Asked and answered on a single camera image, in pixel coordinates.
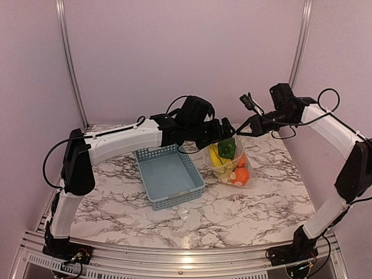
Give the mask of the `green toy bell pepper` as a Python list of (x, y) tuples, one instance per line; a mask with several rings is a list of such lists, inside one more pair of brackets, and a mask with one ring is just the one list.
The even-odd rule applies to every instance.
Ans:
[(217, 144), (218, 155), (224, 159), (233, 160), (236, 148), (237, 146), (234, 138), (224, 139)]

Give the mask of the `clear zip top bag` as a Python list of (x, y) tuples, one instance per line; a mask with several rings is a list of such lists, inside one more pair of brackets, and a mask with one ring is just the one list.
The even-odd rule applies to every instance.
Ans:
[[(236, 153), (235, 153), (235, 157), (234, 157), (234, 159), (231, 160), (231, 161), (230, 161), (229, 163), (227, 163), (227, 164), (233, 164), (233, 165), (235, 166), (235, 169), (236, 169), (236, 168), (237, 168), (237, 163), (238, 163), (238, 161), (240, 160), (241, 156), (242, 156), (242, 155), (246, 155), (246, 153), (245, 153), (246, 140), (245, 140), (244, 137), (242, 137), (242, 136), (236, 136), (236, 135), (233, 136), (233, 138), (235, 139), (235, 143), (236, 143), (236, 146), (237, 146), (237, 148), (236, 148)], [(202, 151), (202, 153), (203, 153), (203, 159), (204, 159), (205, 164), (207, 165), (208, 168), (211, 169), (211, 171), (212, 171), (212, 173), (213, 173), (213, 169), (214, 169), (215, 167), (213, 166), (213, 163), (212, 163), (212, 161), (211, 161), (211, 159), (210, 159), (209, 146), (206, 147), (206, 148), (204, 148), (203, 151)], [(246, 186), (243, 186), (243, 187), (240, 187), (240, 188), (248, 188), (248, 187), (253, 183), (253, 178), (254, 178), (254, 176), (255, 176), (255, 175), (254, 175), (254, 172), (253, 172), (253, 168), (252, 168), (251, 163), (250, 163), (249, 160), (248, 160), (248, 163), (247, 163), (247, 165), (245, 166), (245, 168), (249, 170), (251, 177), (250, 177), (250, 179), (249, 179), (247, 185), (246, 185)], [(234, 185), (232, 182), (229, 183), (228, 185), (233, 185), (233, 186), (235, 186), (235, 187), (239, 187), (239, 186)]]

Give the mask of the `yellow toy banana bunch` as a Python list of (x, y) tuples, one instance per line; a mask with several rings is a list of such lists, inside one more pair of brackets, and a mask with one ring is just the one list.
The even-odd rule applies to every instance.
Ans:
[(209, 153), (210, 159), (213, 163), (214, 167), (220, 167), (224, 164), (227, 164), (231, 161), (231, 159), (221, 158), (218, 154), (218, 147), (217, 144), (210, 144), (209, 145)]

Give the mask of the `green orange toy mango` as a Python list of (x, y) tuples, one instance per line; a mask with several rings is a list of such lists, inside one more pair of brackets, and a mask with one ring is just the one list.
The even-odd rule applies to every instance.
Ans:
[(237, 163), (237, 167), (242, 168), (245, 167), (248, 163), (248, 160), (246, 158), (246, 155), (242, 155), (240, 160)]

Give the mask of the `orange toy orange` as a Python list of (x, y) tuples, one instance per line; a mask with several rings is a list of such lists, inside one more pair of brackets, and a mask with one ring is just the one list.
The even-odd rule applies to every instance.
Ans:
[(243, 187), (247, 185), (251, 177), (248, 169), (244, 167), (237, 167), (233, 173), (234, 173), (234, 177), (231, 179), (231, 181), (234, 185), (239, 186), (239, 187)]

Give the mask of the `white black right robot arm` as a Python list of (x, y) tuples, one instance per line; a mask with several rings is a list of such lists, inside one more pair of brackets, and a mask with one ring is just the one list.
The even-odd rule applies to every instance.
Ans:
[(260, 137), (284, 127), (307, 127), (316, 132), (330, 147), (339, 163), (329, 159), (320, 163), (321, 185), (329, 185), (328, 197), (314, 215), (296, 229), (287, 245), (274, 246), (266, 256), (273, 266), (294, 263), (317, 255), (316, 242), (336, 226), (371, 187), (371, 140), (363, 136), (335, 115), (338, 105), (328, 109), (320, 103), (322, 95), (338, 92), (333, 88), (322, 90), (317, 98), (295, 96), (287, 83), (278, 83), (269, 90), (274, 109), (265, 112), (251, 93), (239, 100), (254, 114), (236, 129), (236, 134)]

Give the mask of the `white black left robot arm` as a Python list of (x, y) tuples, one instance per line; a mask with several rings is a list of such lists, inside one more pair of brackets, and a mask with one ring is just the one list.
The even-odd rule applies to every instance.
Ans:
[(72, 243), (70, 228), (82, 198), (95, 188), (92, 167), (113, 157), (144, 148), (164, 148), (192, 141), (198, 149), (231, 138), (235, 129), (228, 118), (215, 118), (213, 105), (198, 97), (184, 96), (180, 108), (138, 120), (121, 128), (99, 133), (73, 130), (67, 139), (55, 144), (54, 151), (66, 144), (61, 182), (54, 185), (56, 195), (45, 223), (43, 253), (60, 259), (73, 259), (77, 253), (89, 258), (92, 248)]

